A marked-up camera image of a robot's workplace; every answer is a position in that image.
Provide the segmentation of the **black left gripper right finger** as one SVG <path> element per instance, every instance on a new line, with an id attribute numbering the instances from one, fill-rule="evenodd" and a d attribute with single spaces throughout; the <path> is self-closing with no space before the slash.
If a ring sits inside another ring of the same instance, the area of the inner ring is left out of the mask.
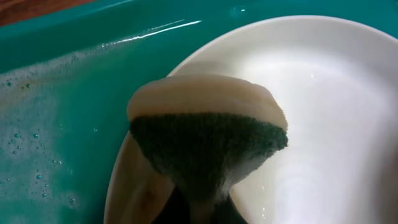
<path id="1" fill-rule="evenodd" d="M 239 213 L 230 195 L 217 207 L 217 224 L 248 224 Z"/>

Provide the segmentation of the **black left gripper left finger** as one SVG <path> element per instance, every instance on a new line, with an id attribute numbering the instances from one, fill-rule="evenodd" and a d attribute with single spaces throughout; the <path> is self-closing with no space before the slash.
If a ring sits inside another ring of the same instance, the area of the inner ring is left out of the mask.
<path id="1" fill-rule="evenodd" d="M 175 187 L 162 211 L 151 224 L 189 224 L 190 207 L 181 191 Z"/>

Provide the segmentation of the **yellow sponge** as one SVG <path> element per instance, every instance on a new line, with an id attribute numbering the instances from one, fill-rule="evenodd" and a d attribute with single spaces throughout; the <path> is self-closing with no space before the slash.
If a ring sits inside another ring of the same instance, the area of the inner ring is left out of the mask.
<path id="1" fill-rule="evenodd" d="M 143 156 L 184 195 L 190 223 L 217 223 L 232 186 L 288 145 L 270 91 L 223 75 L 150 82 L 132 95 L 127 117 Z"/>

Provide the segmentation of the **white plate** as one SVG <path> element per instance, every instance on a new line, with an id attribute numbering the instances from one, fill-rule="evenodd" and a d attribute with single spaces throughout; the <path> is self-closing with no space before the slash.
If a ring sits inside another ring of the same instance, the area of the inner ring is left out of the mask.
<path id="1" fill-rule="evenodd" d="M 266 87 L 289 145 L 231 188 L 247 223 L 397 222 L 397 39 L 286 16 L 211 41 L 172 70 Z"/>

